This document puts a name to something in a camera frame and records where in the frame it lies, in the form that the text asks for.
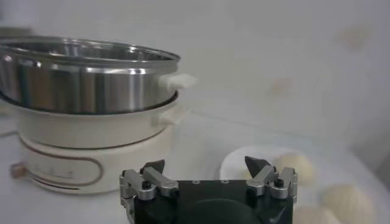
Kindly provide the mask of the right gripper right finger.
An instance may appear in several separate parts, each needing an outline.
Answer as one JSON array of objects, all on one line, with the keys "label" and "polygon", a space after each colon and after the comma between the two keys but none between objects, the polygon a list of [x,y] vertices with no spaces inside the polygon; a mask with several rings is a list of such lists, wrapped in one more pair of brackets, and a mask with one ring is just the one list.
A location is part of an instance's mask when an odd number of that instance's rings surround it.
[{"label": "right gripper right finger", "polygon": [[265,159],[245,156],[244,161],[251,175],[246,181],[247,187],[256,197],[269,192],[276,200],[292,199],[297,201],[297,172],[292,167],[284,167],[281,172]]}]

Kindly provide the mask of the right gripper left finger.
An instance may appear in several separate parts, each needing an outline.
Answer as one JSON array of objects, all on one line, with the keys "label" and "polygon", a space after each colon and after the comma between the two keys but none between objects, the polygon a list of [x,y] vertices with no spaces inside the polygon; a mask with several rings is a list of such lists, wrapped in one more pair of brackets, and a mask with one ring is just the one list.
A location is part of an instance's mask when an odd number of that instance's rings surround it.
[{"label": "right gripper left finger", "polygon": [[179,182],[165,177],[162,172],[165,161],[158,160],[146,163],[139,172],[133,169],[123,170],[119,176],[119,193],[121,201],[137,198],[141,201],[153,200],[160,195],[177,198]]}]

